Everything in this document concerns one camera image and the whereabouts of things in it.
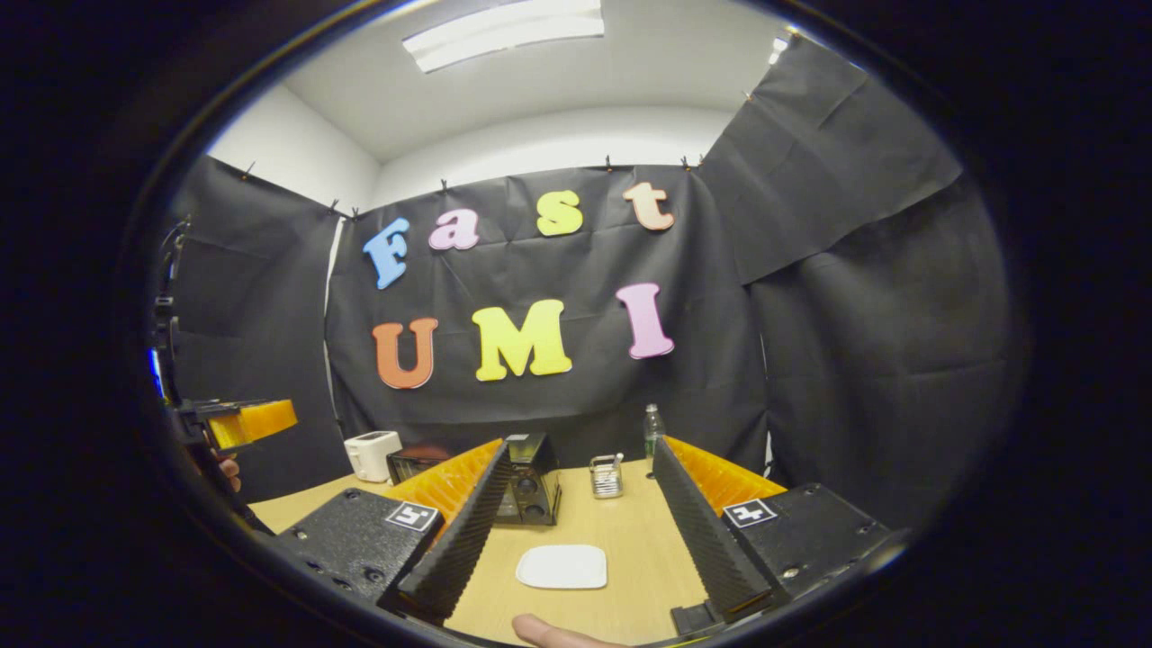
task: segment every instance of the orange gripper pad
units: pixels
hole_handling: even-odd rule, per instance
[[[249,405],[236,414],[209,420],[217,446],[228,450],[272,436],[296,424],[296,410],[290,400]]]
[[[788,490],[711,452],[668,436],[664,438],[717,515],[723,514],[725,506]]]
[[[472,490],[484,470],[487,469],[488,464],[492,462],[492,458],[497,455],[501,443],[503,443],[502,439],[494,439],[437,464],[388,489],[384,496],[389,499],[431,506],[440,511],[440,514],[444,515],[444,526],[440,527],[440,533],[432,541],[435,543],[456,518],[456,513],[464,507],[468,496],[472,495]]]

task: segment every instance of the pink letter i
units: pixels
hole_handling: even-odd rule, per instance
[[[616,297],[624,302],[628,318],[632,323],[632,348],[628,355],[636,360],[664,355],[676,347],[665,337],[660,327],[660,315],[655,311],[655,295],[660,286],[655,284],[632,284],[616,291]]]

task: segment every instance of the human hand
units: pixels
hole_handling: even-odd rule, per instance
[[[511,619],[516,636],[539,648],[626,648],[586,634],[548,625],[536,615],[518,615]]]
[[[240,492],[240,464],[236,464],[236,455],[217,455],[217,461],[220,462],[220,470],[223,472],[223,476],[228,477],[228,483],[232,484],[232,490]]]

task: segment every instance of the white ceiling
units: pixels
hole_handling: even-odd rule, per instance
[[[502,5],[441,0],[376,21],[286,85],[387,163],[461,133],[574,108],[683,106],[735,113],[785,24],[732,0],[602,0],[605,36],[539,43],[424,74],[401,40]]]

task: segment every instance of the black fabric backdrop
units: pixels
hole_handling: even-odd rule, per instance
[[[700,178],[765,340],[774,477],[925,521],[1007,423],[1028,353],[977,187],[896,96],[802,39]]]
[[[644,228],[622,194],[637,182],[667,191],[661,203],[676,223]],[[584,214],[576,233],[545,238],[537,199],[570,189]],[[453,209],[479,214],[479,242],[468,250],[433,250],[435,219]],[[384,291],[363,250],[399,217],[408,269]],[[596,454],[643,457],[644,405],[655,402],[670,435],[750,468],[763,464],[764,364],[751,302],[736,280],[730,243],[699,178],[682,167],[564,169],[476,182],[373,210],[343,229],[331,280],[327,342],[336,408],[344,435],[397,430],[406,444],[434,440],[470,447],[497,435],[546,431],[561,464],[583,466]],[[630,284],[660,286],[657,307],[676,347],[632,360],[631,327],[615,292]],[[529,307],[559,299],[567,374],[482,383],[479,330],[472,314],[501,307],[520,326]],[[393,390],[376,368],[371,331],[402,323],[401,366],[415,364],[408,323],[435,317],[434,371],[416,390]]]
[[[372,210],[343,228],[323,322],[335,219],[327,209],[205,160],[176,211],[192,241],[175,286],[188,398],[291,398],[301,424],[242,458],[263,499],[349,473],[324,379],[331,354],[343,438],[393,429],[464,450],[547,431],[564,466],[642,455],[643,406],[669,434],[755,470],[771,430],[786,485],[820,481],[890,526],[918,525],[994,438],[1028,339],[1000,244],[971,178],[864,70],[794,39],[704,164],[563,169],[494,179]],[[641,226],[626,189],[647,181],[677,221]],[[546,238],[536,201],[574,190],[584,224]],[[437,217],[479,214],[480,242],[433,250]],[[385,291],[363,246],[399,217],[407,272]],[[669,355],[632,360],[615,291],[654,281]],[[573,370],[482,383],[471,316],[520,326],[564,303]],[[435,317],[434,372],[393,390],[374,326]]]
[[[259,502],[351,472],[324,366],[324,278],[336,217],[203,158],[173,204],[191,229],[172,285],[181,398],[289,398],[298,423],[238,458]]]

